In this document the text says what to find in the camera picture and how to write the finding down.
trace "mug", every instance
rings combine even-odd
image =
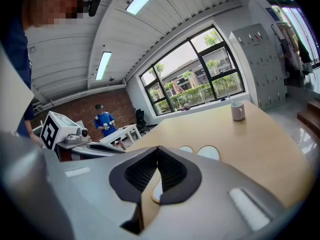
[[[231,104],[232,119],[235,121],[241,121],[246,118],[245,105],[241,101],[237,101]]]

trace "white wooden ceiling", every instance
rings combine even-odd
[[[113,85],[121,83],[133,66],[177,26],[232,0],[150,0],[137,15],[126,12],[130,1],[102,0],[94,17],[84,14],[76,22],[27,30],[36,99],[45,104],[106,86],[110,77]],[[95,81],[103,51],[112,52],[112,56],[103,79]]]

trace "office chair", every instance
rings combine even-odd
[[[136,127],[137,127],[139,133],[146,134],[145,131],[150,132],[150,130],[146,128],[147,123],[144,120],[145,112],[139,108],[135,111],[135,117],[136,117]]]

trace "white table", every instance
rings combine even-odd
[[[135,124],[126,125],[124,127],[119,128],[117,131],[111,133],[107,137],[104,137],[99,140],[101,143],[111,143],[115,141],[116,139],[120,138],[122,135],[126,135],[129,137],[129,139],[132,141],[132,143],[135,143],[134,139],[132,138],[130,131],[135,130],[136,135],[139,139],[141,139],[140,132],[137,129],[137,126]]]

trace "brick wall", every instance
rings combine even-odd
[[[103,110],[114,117],[116,128],[136,123],[135,110],[126,89],[100,92],[52,107],[49,110],[65,115],[74,122],[82,120],[84,127],[88,129],[89,136],[96,142],[102,138],[101,131],[97,130],[94,124],[94,118],[97,115],[96,104],[103,105]],[[40,120],[45,122],[49,110],[35,116],[31,121],[33,129],[40,125]]]

